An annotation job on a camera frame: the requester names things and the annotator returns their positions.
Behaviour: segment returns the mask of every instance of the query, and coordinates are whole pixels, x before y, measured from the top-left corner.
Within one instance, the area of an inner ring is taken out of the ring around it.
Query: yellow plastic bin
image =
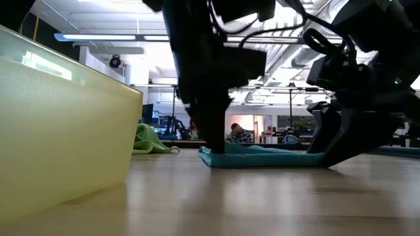
[[[124,181],[142,93],[0,27],[0,224]]]

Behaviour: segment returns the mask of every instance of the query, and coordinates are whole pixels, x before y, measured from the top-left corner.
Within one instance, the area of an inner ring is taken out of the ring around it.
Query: cable
[[[344,34],[344,33],[341,33],[341,32],[339,32],[333,25],[331,25],[330,23],[328,23],[328,22],[326,22],[326,21],[324,21],[324,20],[321,20],[321,19],[319,19],[318,17],[316,17],[316,16],[313,16],[313,15],[311,15],[311,14],[307,14],[307,17],[308,17],[308,19],[309,20],[311,20],[311,21],[313,21],[313,22],[315,22],[315,23],[317,23],[317,24],[319,24],[319,25],[321,25],[321,26],[323,26],[323,27],[325,27],[325,28],[327,28],[327,29],[329,29],[329,30],[331,30],[332,32],[334,32],[334,33],[336,33],[338,36],[340,36],[340,37],[342,37],[343,38],[343,41],[345,42],[345,44],[347,45],[347,47],[348,47],[348,58],[349,58],[349,63],[350,64],[355,64],[356,63],[356,56],[357,56],[357,51],[356,51],[356,47],[354,46],[354,43],[353,43],[353,40],[348,36],[348,35],[346,35],[346,34]],[[345,45],[344,44],[342,44],[341,46],[340,46],[342,49],[344,49],[344,47],[345,47]]]
[[[225,29],[222,29],[221,26],[219,25],[219,23],[217,23],[216,14],[215,14],[215,11],[214,11],[214,8],[213,8],[212,1],[209,1],[208,2],[208,7],[209,7],[209,12],[210,12],[211,19],[213,21],[212,22],[213,27],[219,33],[221,33],[221,34],[223,34],[225,36],[227,36],[227,35],[236,35],[236,34],[239,34],[239,33],[243,33],[245,30],[248,30],[258,20],[258,18],[256,18],[255,20],[253,20],[248,25],[246,25],[246,26],[244,26],[244,27],[242,27],[240,29],[237,29],[236,31],[227,31]]]
[[[251,37],[254,37],[256,35],[260,35],[263,33],[271,33],[271,32],[277,32],[277,31],[285,31],[285,30],[295,30],[295,29],[299,29],[300,27],[303,27],[306,24],[307,19],[303,18],[302,23],[297,24],[296,26],[287,26],[287,27],[283,27],[283,28],[275,28],[275,29],[264,29],[264,30],[259,30],[253,33],[250,33],[249,35],[245,36],[242,40],[241,43],[239,44],[239,48],[243,48],[243,46],[245,45],[246,41],[248,39],[250,39]]]
[[[296,26],[286,26],[283,28],[274,28],[274,29],[264,29],[264,30],[259,30],[253,33],[250,33],[249,35],[245,36],[242,40],[241,43],[239,44],[239,48],[243,48],[243,46],[245,45],[246,41],[248,39],[250,39],[251,37],[254,37],[256,35],[260,35],[263,33],[272,33],[272,32],[277,32],[277,31],[285,31],[285,30],[296,30],[299,29],[301,27],[303,27],[307,22],[308,22],[308,17],[307,17],[307,13],[305,11],[305,8],[303,7],[302,3],[299,0],[286,0],[287,4],[289,4],[289,6],[295,10],[298,14],[300,14],[302,16],[302,23],[297,24]]]
[[[303,40],[312,50],[325,55],[341,52],[345,47],[344,43],[338,47],[333,45],[318,30],[314,28],[309,28],[305,31],[303,34]]]
[[[38,33],[38,25],[39,25],[39,1],[36,2],[35,5],[36,11],[37,11],[37,20],[35,22],[35,29],[33,31],[33,40],[37,41],[37,33]]]

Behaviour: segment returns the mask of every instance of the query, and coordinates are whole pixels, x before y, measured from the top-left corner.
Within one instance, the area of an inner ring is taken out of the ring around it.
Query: blue towel
[[[202,147],[198,156],[207,166],[216,168],[320,167],[319,162],[324,157],[323,153],[307,154],[232,144],[226,144],[224,151],[224,154],[214,154],[210,149]]]

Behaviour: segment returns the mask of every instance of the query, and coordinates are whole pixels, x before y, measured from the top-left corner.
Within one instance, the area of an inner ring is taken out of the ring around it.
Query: green towel
[[[160,142],[158,135],[146,124],[138,124],[136,138],[133,147],[133,155],[144,155],[149,153],[170,153],[177,147],[166,147]]]

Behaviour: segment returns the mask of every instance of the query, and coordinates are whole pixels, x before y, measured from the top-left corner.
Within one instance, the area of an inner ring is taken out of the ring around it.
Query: plaid shirt
[[[252,135],[249,132],[243,131],[239,134],[234,134],[233,132],[231,132],[226,138],[226,141],[233,144],[252,144],[254,142],[254,139],[252,138]]]

